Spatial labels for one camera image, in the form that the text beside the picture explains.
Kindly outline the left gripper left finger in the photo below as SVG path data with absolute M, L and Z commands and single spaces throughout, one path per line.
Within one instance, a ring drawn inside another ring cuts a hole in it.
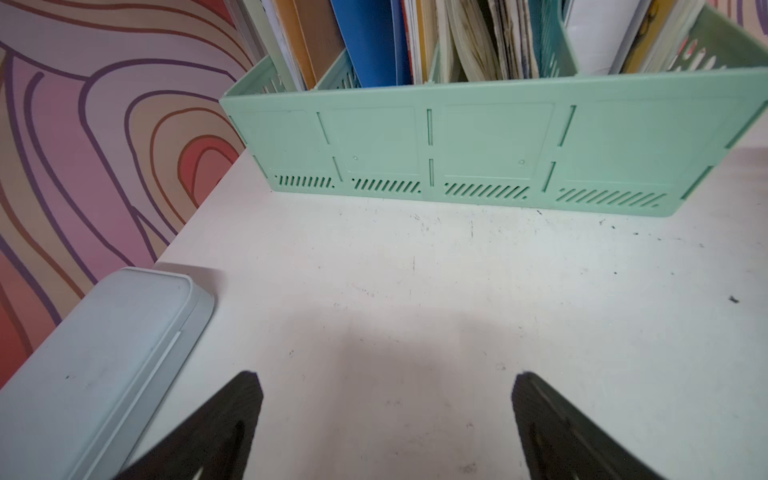
M 255 372 L 242 371 L 118 479 L 241 479 L 264 399 Z

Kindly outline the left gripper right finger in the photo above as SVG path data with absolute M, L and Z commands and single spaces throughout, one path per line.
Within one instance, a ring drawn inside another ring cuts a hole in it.
M 659 479 L 534 372 L 511 392 L 518 435 L 532 479 Z

